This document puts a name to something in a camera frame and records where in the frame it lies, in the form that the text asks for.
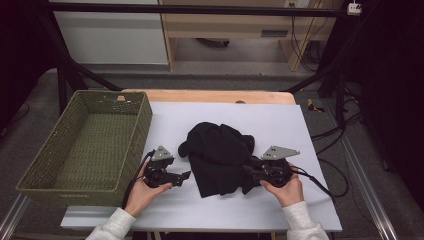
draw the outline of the black fabric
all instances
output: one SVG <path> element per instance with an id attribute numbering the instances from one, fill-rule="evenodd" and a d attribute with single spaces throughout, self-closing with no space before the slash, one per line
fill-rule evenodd
<path id="1" fill-rule="evenodd" d="M 258 186 L 244 173 L 243 165 L 252 156 L 255 139 L 236 129 L 202 122 L 188 134 L 178 148 L 181 157 L 190 161 L 200 195 L 204 197 L 233 193 L 242 187 L 244 194 Z"/>

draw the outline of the human hand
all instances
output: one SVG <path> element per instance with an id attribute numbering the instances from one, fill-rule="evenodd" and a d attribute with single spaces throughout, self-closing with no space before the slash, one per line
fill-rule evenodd
<path id="1" fill-rule="evenodd" d="M 303 198 L 303 188 L 302 182 L 299 179 L 299 176 L 296 173 L 293 173 L 293 176 L 289 182 L 281 188 L 276 188 L 272 186 L 271 183 L 261 180 L 260 184 L 270 193 L 278 199 L 282 207 L 287 207 L 298 202 L 304 201 Z"/>
<path id="2" fill-rule="evenodd" d="M 155 197 L 172 187 L 172 183 L 166 183 L 157 188 L 150 188 L 147 186 L 142 177 L 146 166 L 147 163 L 145 163 L 141 168 L 141 171 L 137 176 L 137 181 L 134 183 L 128 197 L 127 206 L 124 209 L 135 218 L 140 215 L 140 213 L 155 199 Z"/>

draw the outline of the white tabletop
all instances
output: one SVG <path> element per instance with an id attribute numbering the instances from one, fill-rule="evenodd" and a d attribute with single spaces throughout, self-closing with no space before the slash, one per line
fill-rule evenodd
<path id="1" fill-rule="evenodd" d="M 243 135 L 255 137 L 253 155 L 260 157 L 271 145 L 300 151 L 288 161 L 305 169 L 327 186 L 309 137 L 301 109 L 297 105 L 234 103 L 151 102 L 153 109 L 144 154 L 163 145 L 174 155 L 167 170 L 190 170 L 187 158 L 178 155 L 187 133 L 200 122 L 229 125 Z M 341 231 L 340 220 L 331 199 L 309 179 L 300 176 L 312 219 L 327 231 Z M 116 208 L 71 206 L 61 226 L 75 230 L 93 229 L 107 221 Z M 286 231 L 287 220 L 276 198 L 262 187 L 247 195 L 241 189 L 225 196 L 201 198 L 194 175 L 182 187 L 174 187 L 158 198 L 139 216 L 133 230 L 144 231 Z"/>

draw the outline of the electrical outlet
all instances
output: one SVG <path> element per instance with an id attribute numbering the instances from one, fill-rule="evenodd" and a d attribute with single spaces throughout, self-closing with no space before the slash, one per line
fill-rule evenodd
<path id="1" fill-rule="evenodd" d="M 362 12 L 362 6 L 359 3 L 349 3 L 347 6 L 347 15 L 359 16 Z"/>
<path id="2" fill-rule="evenodd" d="M 286 0 L 285 8 L 307 8 L 310 0 Z"/>
<path id="3" fill-rule="evenodd" d="M 284 7 L 286 8 L 295 8 L 297 5 L 297 0 L 286 0 Z"/>

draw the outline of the green wicker basket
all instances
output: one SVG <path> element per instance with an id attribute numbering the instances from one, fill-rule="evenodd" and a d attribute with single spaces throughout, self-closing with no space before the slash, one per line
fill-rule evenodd
<path id="1" fill-rule="evenodd" d="M 75 92 L 16 189 L 44 204 L 120 206 L 151 120 L 145 93 Z"/>

